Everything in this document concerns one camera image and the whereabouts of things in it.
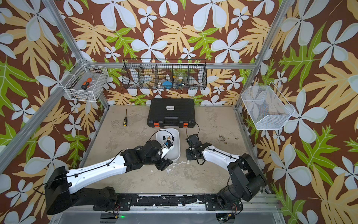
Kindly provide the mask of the white storage box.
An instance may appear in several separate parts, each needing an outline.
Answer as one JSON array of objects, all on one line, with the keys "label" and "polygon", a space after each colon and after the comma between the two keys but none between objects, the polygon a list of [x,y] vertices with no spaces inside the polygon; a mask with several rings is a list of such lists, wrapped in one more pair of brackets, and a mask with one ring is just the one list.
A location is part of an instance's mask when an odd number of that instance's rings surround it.
[{"label": "white storage box", "polygon": [[161,158],[170,159],[174,163],[178,161],[180,157],[180,133],[177,129],[161,129],[156,133],[155,140],[162,146]]}]

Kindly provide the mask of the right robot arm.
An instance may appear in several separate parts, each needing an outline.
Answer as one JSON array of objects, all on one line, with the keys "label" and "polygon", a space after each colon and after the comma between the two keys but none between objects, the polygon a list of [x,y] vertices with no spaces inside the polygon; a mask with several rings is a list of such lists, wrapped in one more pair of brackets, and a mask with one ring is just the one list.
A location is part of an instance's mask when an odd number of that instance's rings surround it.
[{"label": "right robot arm", "polygon": [[233,155],[222,151],[210,143],[202,143],[197,134],[186,138],[189,161],[211,162],[229,173],[226,186],[215,196],[221,209],[234,208],[241,200],[250,201],[267,185],[263,172],[249,154]]}]

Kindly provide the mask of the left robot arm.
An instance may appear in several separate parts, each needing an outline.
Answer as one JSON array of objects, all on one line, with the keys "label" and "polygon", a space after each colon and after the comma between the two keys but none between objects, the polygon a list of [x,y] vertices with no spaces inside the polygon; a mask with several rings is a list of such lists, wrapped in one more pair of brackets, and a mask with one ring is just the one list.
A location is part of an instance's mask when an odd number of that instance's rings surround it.
[{"label": "left robot arm", "polygon": [[46,214],[55,215],[73,206],[93,205],[103,210],[116,208],[117,194],[113,187],[91,189],[88,186],[105,178],[154,165],[163,171],[173,162],[165,158],[174,148],[170,140],[160,143],[149,140],[144,146],[120,151],[115,157],[91,166],[70,169],[56,168],[44,185]]}]

